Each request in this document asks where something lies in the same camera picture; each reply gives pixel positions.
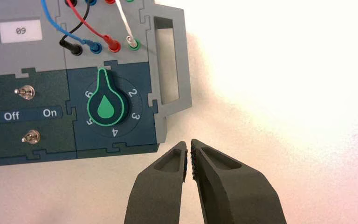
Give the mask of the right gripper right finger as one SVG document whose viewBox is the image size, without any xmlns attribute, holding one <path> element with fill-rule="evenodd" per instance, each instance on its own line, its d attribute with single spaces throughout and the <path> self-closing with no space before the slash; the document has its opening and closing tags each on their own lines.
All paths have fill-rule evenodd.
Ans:
<svg viewBox="0 0 358 224">
<path fill-rule="evenodd" d="M 206 224 L 285 224 L 279 196 L 265 175 L 201 142 L 191 141 L 192 175 Z"/>
</svg>

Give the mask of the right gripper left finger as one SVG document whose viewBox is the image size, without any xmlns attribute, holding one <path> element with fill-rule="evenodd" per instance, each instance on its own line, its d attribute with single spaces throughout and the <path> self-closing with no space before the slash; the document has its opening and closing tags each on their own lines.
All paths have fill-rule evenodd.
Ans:
<svg viewBox="0 0 358 224">
<path fill-rule="evenodd" d="M 182 186 L 187 173 L 187 147 L 178 142 L 140 172 L 126 207 L 126 224 L 179 223 Z"/>
</svg>

